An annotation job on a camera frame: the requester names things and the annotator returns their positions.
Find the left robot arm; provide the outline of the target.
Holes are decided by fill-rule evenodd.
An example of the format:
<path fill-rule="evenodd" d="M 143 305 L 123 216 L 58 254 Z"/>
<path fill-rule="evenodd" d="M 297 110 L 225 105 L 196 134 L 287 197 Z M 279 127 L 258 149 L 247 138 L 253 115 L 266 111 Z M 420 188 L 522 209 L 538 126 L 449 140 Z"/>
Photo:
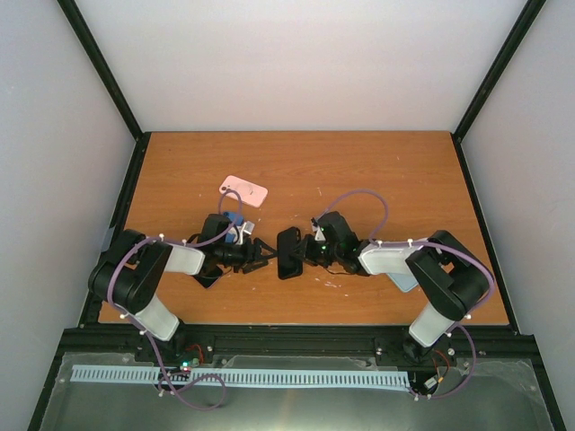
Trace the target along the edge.
<path fill-rule="evenodd" d="M 177 332 L 181 320 L 156 293 L 163 274 L 184 274 L 210 288 L 227 270 L 248 274 L 263 268 L 278 252 L 253 239 L 252 230 L 253 223 L 236 213 L 208 215 L 201 232 L 180 243 L 128 229 L 93 269 L 89 290 L 142 334 L 153 336 L 165 360 L 177 361 L 186 353 L 187 339 Z"/>

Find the black phone case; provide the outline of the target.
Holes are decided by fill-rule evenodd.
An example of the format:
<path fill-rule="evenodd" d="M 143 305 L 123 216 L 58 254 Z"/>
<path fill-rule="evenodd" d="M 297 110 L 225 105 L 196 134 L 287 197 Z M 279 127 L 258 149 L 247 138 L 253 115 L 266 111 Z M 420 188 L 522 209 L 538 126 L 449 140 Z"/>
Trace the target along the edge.
<path fill-rule="evenodd" d="M 294 251 L 300 242 L 301 233 L 295 226 L 278 233 L 277 260 L 280 280 L 299 277 L 303 274 L 303 262 L 294 255 Z"/>

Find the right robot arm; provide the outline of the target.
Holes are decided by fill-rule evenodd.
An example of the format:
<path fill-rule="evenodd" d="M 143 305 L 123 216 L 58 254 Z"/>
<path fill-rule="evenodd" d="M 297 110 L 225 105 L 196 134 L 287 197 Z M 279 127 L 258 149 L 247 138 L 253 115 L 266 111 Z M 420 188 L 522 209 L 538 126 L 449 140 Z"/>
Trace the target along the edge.
<path fill-rule="evenodd" d="M 337 211 L 314 219 L 312 228 L 306 235 L 294 226 L 278 234 L 279 278 L 301 276 L 305 264 L 337 264 L 347 275 L 385 275 L 404 292 L 420 287 L 427 304 L 408 329 L 407 351 L 433 347 L 494 293 L 492 273 L 448 231 L 416 241 L 361 240 Z"/>

